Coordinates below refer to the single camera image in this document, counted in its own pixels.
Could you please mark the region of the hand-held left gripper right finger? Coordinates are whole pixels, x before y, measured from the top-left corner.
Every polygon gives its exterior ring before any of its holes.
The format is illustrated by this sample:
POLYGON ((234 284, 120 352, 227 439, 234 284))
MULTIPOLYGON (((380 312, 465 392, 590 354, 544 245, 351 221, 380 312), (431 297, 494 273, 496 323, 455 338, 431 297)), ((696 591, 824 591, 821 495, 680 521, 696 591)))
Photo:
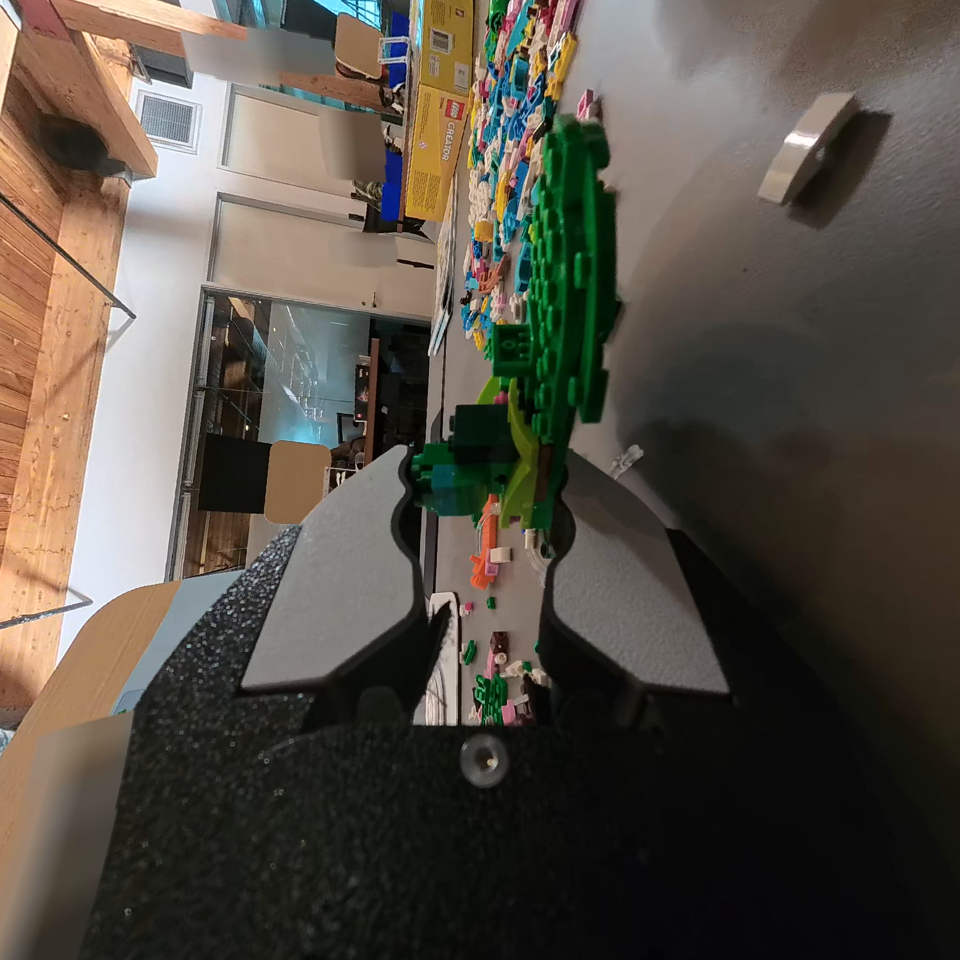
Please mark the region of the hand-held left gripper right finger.
POLYGON ((728 694, 666 525, 578 453, 567 454, 565 468, 539 622, 548 676, 567 690, 594 674, 652 690, 728 694))

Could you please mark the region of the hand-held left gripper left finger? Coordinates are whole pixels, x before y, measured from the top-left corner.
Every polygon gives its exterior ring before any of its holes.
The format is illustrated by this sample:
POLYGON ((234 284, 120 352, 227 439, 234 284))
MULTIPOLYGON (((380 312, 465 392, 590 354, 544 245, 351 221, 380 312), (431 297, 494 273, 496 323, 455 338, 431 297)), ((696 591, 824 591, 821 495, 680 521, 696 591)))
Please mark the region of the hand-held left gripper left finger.
POLYGON ((426 627, 422 569, 402 534, 412 456, 391 448, 300 524, 241 690, 317 689, 426 627))

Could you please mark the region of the green lego build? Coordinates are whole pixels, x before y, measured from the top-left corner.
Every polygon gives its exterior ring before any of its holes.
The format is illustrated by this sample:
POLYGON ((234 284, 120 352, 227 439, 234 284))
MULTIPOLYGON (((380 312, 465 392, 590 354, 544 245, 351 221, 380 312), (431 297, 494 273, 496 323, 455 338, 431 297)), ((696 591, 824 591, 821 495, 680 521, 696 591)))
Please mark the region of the green lego build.
POLYGON ((457 406, 447 439, 408 469, 414 503, 438 516, 479 515, 550 531, 567 477, 574 423, 601 421, 604 347, 618 317, 617 201, 599 174, 610 162, 597 121, 560 115, 543 139, 533 204, 526 321, 490 332, 479 401, 457 406))

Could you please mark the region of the scattered small lego pieces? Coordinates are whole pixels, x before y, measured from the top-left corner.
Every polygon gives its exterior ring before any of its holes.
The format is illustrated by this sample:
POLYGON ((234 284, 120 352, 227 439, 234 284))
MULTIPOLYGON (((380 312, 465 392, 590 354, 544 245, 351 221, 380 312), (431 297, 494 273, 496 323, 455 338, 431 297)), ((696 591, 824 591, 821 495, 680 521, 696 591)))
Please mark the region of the scattered small lego pieces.
POLYGON ((533 599, 485 593, 464 602, 459 653, 460 718, 470 726, 544 726, 551 679, 542 664, 533 599))

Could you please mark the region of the pile of pastel lego pieces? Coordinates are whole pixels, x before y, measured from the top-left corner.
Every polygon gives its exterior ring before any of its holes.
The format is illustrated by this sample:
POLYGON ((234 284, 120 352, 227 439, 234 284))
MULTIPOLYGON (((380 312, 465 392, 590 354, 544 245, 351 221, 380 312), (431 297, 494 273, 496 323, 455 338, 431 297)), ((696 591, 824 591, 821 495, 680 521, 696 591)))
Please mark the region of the pile of pastel lego pieces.
POLYGON ((577 54, 582 5, 493 1, 486 8, 468 104, 459 306, 464 339, 486 357, 494 327, 524 318, 544 140, 577 54))

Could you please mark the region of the orange brick separator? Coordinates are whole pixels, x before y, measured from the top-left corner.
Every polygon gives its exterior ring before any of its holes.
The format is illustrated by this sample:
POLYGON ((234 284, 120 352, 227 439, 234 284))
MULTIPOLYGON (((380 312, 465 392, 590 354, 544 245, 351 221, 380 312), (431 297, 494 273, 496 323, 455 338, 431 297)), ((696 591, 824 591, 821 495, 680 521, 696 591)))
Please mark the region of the orange brick separator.
POLYGON ((477 590, 485 591, 497 578, 498 563, 493 553, 498 548, 498 532, 498 516, 482 513, 475 527, 474 549, 470 555, 470 583, 477 590))

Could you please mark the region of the black panel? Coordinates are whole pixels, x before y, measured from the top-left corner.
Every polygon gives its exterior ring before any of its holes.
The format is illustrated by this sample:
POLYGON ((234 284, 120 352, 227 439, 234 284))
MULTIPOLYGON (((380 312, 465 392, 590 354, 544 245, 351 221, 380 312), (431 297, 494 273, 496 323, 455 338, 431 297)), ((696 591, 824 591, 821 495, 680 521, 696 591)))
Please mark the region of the black panel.
POLYGON ((202 445, 197 509, 262 515, 271 447, 268 442, 207 432, 202 445))

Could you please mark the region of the instruction booklet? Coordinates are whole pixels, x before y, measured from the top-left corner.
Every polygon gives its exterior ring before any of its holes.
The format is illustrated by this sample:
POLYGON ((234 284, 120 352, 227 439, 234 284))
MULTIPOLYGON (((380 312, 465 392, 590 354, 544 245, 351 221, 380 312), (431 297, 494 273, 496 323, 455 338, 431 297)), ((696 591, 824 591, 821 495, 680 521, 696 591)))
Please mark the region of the instruction booklet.
POLYGON ((459 183, 455 177, 450 186, 436 244, 435 305, 427 346, 427 355, 430 358, 439 353, 453 313, 458 205, 459 183))

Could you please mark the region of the yellow cardboard box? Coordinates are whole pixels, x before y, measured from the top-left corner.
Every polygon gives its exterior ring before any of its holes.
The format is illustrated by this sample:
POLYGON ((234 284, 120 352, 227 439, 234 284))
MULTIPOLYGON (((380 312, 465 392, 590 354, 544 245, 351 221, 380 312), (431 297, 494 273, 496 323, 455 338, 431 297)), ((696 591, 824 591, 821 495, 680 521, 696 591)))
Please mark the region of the yellow cardboard box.
POLYGON ((474 1, 411 2, 400 213, 443 219, 469 119, 474 1))

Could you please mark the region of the black ceiling fixture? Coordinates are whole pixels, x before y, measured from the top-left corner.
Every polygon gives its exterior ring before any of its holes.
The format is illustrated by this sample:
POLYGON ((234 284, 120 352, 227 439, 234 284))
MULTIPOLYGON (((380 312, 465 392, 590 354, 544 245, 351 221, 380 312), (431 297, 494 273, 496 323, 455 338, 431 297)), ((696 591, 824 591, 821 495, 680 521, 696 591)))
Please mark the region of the black ceiling fixture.
POLYGON ((79 121, 42 113, 37 121, 36 141, 57 164, 102 179, 120 179, 128 186, 135 175, 122 160, 110 156, 100 134, 79 121))

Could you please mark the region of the wooden ceiling beam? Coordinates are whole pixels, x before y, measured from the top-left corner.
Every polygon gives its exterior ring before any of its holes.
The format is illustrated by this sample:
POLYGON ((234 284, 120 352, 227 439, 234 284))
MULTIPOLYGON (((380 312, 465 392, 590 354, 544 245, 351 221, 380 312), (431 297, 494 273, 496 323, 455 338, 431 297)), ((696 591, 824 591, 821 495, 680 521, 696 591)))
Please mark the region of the wooden ceiling beam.
POLYGON ((7 71, 47 113, 90 126, 134 174, 158 155, 93 37, 184 57, 183 35, 246 42, 233 23, 159 1, 2 2, 7 71))

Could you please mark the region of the glass window wall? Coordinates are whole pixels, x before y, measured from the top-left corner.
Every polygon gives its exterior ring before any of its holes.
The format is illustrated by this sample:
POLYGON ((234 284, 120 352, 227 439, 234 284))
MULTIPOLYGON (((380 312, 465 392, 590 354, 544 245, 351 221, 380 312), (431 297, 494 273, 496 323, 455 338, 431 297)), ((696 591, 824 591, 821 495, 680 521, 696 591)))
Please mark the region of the glass window wall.
POLYGON ((371 452, 421 450, 428 436, 424 320, 205 289, 198 314, 166 573, 243 570, 276 525, 197 509, 208 432, 331 451, 333 484, 371 452))

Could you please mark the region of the wall vent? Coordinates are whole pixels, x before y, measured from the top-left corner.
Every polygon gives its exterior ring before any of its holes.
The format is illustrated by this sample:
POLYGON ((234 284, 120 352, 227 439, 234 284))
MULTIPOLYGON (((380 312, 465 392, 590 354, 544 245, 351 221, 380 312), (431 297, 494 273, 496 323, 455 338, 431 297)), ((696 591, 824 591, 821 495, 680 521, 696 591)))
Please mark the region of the wall vent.
POLYGON ((203 115, 200 103, 143 88, 137 92, 136 115, 154 146, 189 155, 198 153, 203 115))

